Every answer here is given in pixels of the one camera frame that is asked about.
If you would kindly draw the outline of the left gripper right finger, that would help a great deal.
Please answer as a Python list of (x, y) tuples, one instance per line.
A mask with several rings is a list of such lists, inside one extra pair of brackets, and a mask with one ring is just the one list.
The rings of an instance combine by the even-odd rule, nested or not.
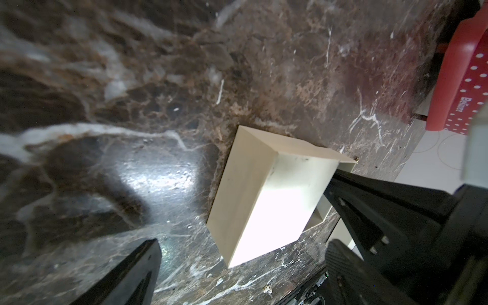
[(325, 262), (336, 304), (415, 304), (340, 240), (329, 242)]

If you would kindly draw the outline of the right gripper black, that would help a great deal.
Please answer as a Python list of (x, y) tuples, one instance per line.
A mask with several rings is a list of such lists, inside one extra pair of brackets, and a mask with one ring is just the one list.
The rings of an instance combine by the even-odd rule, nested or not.
[(424, 263), (406, 289), (415, 303), (487, 304), (487, 189), (451, 196), (337, 170), (324, 195), (366, 263)]

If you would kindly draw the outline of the cream drawer jewelry box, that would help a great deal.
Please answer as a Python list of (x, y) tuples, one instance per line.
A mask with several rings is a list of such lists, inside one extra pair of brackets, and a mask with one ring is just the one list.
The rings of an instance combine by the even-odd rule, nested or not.
[(299, 239), (332, 210), (324, 192), (356, 161), (309, 142), (239, 126), (207, 227), (234, 268)]

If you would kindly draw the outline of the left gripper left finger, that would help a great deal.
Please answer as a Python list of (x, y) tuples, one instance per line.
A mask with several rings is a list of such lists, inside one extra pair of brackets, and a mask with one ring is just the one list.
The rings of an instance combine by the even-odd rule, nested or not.
[(160, 265), (158, 240), (146, 240), (72, 303), (151, 304)]

